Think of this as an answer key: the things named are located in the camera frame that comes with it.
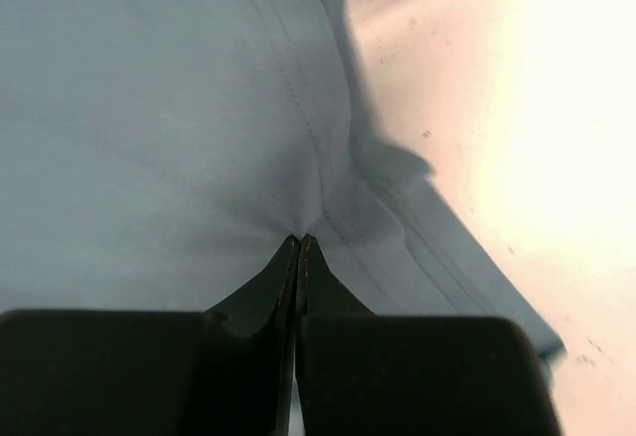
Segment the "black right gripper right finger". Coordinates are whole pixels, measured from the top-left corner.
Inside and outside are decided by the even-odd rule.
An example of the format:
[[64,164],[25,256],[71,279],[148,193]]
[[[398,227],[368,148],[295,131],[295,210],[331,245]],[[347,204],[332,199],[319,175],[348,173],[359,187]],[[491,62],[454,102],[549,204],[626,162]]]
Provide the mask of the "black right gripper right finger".
[[295,304],[295,378],[306,435],[343,435],[359,425],[351,401],[362,387],[358,332],[375,314],[333,274],[315,236],[300,241]]

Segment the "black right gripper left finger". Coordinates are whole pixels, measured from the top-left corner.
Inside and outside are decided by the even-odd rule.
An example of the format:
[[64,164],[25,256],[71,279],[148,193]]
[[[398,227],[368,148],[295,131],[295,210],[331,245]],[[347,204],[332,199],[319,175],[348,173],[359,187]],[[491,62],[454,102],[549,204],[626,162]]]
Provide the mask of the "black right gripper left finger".
[[293,379],[300,242],[205,313],[204,407],[214,435],[285,435]]

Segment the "teal blue t shirt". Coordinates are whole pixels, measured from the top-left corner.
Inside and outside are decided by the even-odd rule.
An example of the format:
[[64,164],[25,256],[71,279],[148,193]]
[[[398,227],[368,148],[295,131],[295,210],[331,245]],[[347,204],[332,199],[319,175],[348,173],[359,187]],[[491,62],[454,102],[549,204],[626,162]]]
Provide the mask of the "teal blue t shirt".
[[383,138],[344,0],[1,0],[1,307],[203,310],[314,235],[379,314],[557,333]]

